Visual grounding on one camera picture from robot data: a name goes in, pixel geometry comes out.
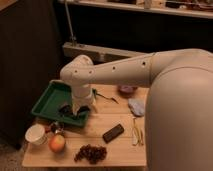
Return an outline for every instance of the dark chocolate bar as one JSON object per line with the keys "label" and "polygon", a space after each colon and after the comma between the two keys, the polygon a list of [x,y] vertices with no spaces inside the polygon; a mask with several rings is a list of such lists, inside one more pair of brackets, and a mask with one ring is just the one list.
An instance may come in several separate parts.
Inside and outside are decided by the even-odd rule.
{"label": "dark chocolate bar", "polygon": [[116,138],[118,135],[122,134],[123,132],[124,132],[123,126],[121,124],[118,124],[109,131],[105,132],[103,134],[103,139],[106,143],[108,143],[114,138]]}

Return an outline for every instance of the small bowl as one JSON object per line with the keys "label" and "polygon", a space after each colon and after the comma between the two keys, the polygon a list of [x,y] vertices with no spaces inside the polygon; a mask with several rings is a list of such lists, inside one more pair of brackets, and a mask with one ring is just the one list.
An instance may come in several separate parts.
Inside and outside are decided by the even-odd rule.
{"label": "small bowl", "polygon": [[40,124],[35,124],[28,128],[25,139],[34,145],[41,145],[46,140],[45,128]]}

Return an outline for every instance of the cabinet door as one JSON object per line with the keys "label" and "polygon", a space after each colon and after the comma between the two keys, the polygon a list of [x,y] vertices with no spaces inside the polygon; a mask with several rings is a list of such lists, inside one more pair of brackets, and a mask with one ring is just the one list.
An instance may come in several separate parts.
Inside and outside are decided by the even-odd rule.
{"label": "cabinet door", "polygon": [[0,136],[17,148],[32,106],[58,78],[59,40],[50,0],[22,0],[0,11]]}

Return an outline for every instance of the metal rod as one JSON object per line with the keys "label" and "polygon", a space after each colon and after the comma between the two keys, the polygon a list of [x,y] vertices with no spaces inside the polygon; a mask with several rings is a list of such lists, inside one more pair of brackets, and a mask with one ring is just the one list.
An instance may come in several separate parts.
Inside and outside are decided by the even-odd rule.
{"label": "metal rod", "polygon": [[68,21],[68,26],[69,26],[69,31],[70,31],[70,39],[73,45],[76,44],[76,37],[73,34],[73,28],[72,28],[72,22],[71,22],[71,17],[70,17],[70,12],[69,12],[69,8],[68,8],[68,3],[67,0],[64,0],[64,4],[65,4],[65,11],[66,11],[66,15],[67,15],[67,21]]}

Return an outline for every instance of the green tray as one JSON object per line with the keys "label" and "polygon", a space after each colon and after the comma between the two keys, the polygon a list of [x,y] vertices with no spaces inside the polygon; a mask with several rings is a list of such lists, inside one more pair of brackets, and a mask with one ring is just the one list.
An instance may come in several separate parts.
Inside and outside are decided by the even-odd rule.
{"label": "green tray", "polygon": [[90,110],[79,112],[78,116],[60,116],[58,109],[64,103],[71,104],[71,89],[69,86],[52,82],[48,85],[31,113],[35,116],[83,127],[86,124]]}

